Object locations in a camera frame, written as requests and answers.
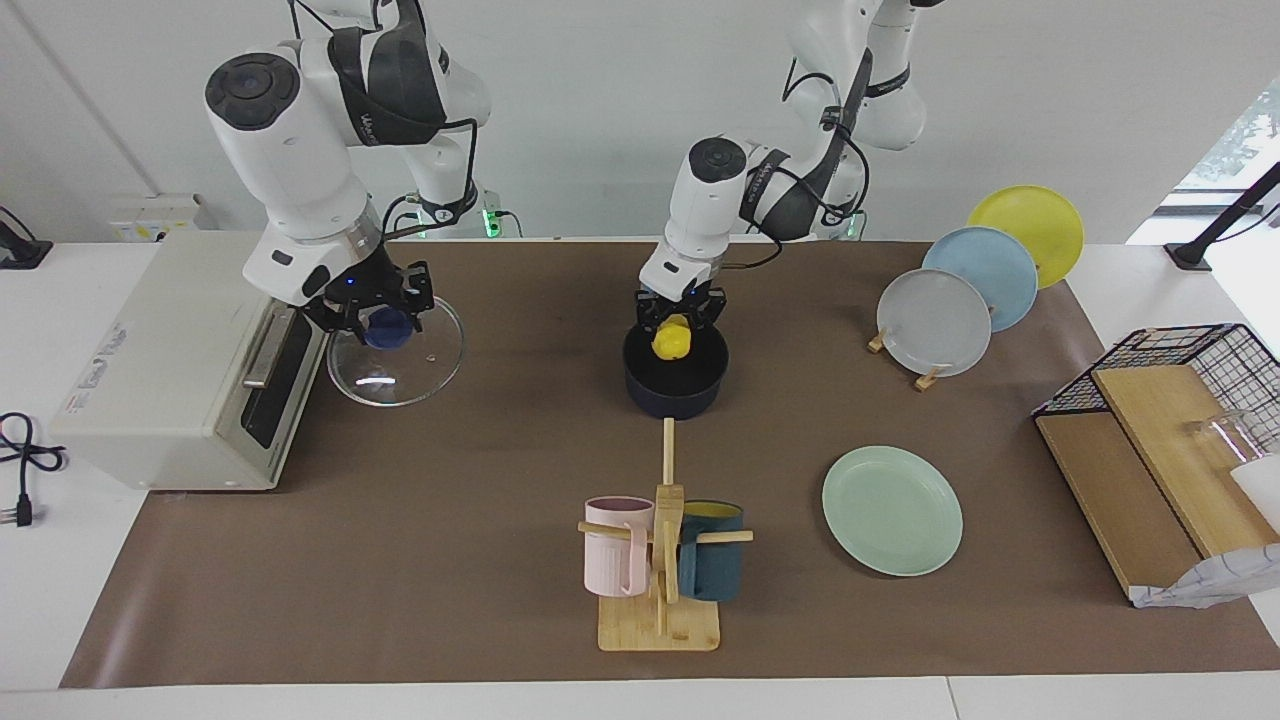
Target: mint green plate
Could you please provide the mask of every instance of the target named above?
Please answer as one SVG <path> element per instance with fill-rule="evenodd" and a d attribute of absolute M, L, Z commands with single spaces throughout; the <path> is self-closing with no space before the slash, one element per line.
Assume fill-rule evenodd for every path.
<path fill-rule="evenodd" d="M 923 457 L 873 445 L 836 461 L 822 486 L 822 511 L 840 546 L 888 575 L 924 575 L 960 547 L 960 501 Z"/>

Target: brown table mat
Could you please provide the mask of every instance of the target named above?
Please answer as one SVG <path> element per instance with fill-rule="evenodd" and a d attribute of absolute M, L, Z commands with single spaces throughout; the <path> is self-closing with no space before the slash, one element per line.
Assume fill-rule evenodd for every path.
<path fill-rule="evenodd" d="M 650 246 L 402 245 L 466 325 L 453 384 L 376 410 L 321 370 L 276 491 L 148 497 L 63 687 L 1280 667 L 1245 601 L 1123 597 L 1029 418 L 1101 352 L 1064 283 L 924 395 L 864 350 L 924 250 L 797 245 L 722 275 L 730 374 L 677 439 L 690 497 L 741 503 L 756 532 L 718 651 L 599 652 L 582 588 L 582 501 L 660 479 L 660 423 L 621 366 Z M 864 445 L 951 480 L 965 534 L 941 570 L 879 575 L 828 533 L 826 471 Z"/>

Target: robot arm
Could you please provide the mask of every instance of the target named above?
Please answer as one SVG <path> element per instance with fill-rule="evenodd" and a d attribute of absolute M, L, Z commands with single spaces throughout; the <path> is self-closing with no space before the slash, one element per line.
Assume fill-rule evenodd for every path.
<path fill-rule="evenodd" d="M 323 9 L 358 15 L 356 1 Z M 435 41 L 416 0 L 371 0 L 361 26 L 283 42 L 219 67 L 205 88 L 210 122 L 268 228 L 244 266 L 266 293 L 325 331 L 362 337 L 360 311 L 411 315 L 433 304 L 425 263 L 397 268 L 383 223 L 347 147 L 397 145 L 438 225 L 476 199 L 475 132 L 489 117 L 484 85 Z M 447 133 L 468 131 L 465 152 Z"/>
<path fill-rule="evenodd" d="M 909 82 L 909 35 L 916 8 L 941 1 L 809 4 L 788 32 L 800 79 L 783 99 L 818 129 L 813 149 L 792 156 L 726 137 L 694 145 L 676 178 L 671 220 L 640 270 L 645 287 L 637 293 L 641 325 L 652 331 L 676 313 L 689 315 L 695 327 L 714 322 L 723 293 L 709 284 L 737 219 L 759 227 L 776 242 L 809 236 L 819 209 L 824 209 L 822 225 L 847 223 L 863 190 L 861 164 L 851 151 L 854 137 L 902 149 L 923 129 L 923 102 Z M 855 127 L 860 111 L 868 129 Z M 705 179 L 718 154 L 740 156 L 741 172 L 728 179 Z M 713 306 L 707 305 L 709 297 Z"/>

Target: white appliance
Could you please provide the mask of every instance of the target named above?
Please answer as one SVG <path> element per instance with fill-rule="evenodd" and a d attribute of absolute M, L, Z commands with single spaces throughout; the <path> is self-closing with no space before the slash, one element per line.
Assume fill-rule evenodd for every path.
<path fill-rule="evenodd" d="M 253 233 L 170 234 L 50 424 L 143 489 L 275 487 L 324 333 L 241 274 Z"/>

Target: yellow object in pot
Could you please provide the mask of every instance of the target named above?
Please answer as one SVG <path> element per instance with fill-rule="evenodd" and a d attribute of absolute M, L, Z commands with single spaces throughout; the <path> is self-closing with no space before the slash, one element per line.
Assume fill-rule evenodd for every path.
<path fill-rule="evenodd" d="M 694 333 L 689 329 L 689 318 L 672 315 L 658 325 L 653 336 L 653 354 L 663 360 L 680 360 L 689 355 Z"/>

